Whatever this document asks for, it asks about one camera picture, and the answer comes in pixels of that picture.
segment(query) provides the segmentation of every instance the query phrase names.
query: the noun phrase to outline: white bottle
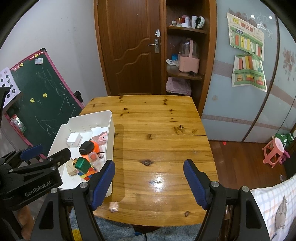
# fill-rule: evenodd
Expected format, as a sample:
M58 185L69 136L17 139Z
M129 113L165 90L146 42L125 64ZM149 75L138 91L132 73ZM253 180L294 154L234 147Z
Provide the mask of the white bottle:
M196 27L196 21L197 20L197 16L192 16L192 28Z
M186 17L186 18L185 18L185 23L188 24L188 27L190 26L190 18L189 18L189 17Z

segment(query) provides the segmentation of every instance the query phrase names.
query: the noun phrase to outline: green cube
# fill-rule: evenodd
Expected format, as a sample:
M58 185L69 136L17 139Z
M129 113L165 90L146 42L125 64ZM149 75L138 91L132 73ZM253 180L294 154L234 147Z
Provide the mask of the green cube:
M75 163L75 168L78 169L83 174L86 174L89 171L90 167L91 167L91 164L84 157L79 157Z

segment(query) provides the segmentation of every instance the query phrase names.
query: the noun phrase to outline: clear plastic dome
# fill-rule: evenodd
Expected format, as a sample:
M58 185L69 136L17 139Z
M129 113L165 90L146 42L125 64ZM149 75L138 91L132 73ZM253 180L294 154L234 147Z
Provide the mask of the clear plastic dome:
M187 38L184 42L180 44L179 54L181 57L189 57L190 53L190 38ZM200 50L195 41L193 42L193 49L192 49L192 58L200 58Z

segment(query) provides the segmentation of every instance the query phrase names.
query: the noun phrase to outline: bookshelf poster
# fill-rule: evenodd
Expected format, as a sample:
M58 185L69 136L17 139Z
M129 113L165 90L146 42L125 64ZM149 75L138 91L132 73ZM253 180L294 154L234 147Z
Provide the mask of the bookshelf poster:
M262 61L250 54L236 55L232 72L232 87L252 85L267 92Z
M264 33L252 24L227 13L229 44L264 60Z

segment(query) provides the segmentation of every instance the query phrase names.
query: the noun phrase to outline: door frame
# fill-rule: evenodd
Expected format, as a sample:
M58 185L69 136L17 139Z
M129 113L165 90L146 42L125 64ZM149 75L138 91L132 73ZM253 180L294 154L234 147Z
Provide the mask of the door frame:
M96 30L96 42L98 45L99 51L99 59L102 67L103 78L105 81L106 91L108 96L111 96L111 90L109 81L107 78L105 63L104 63L104 55L102 51L101 39L100 39L100 31L99 31L99 19L98 19L98 7L99 1L101 0L94 0L94 25ZM165 94L165 84L166 84L166 66L165 66L165 56L166 56L166 27L165 27L165 0L159 0L159 16L160 16L160 46L161 46L161 94Z

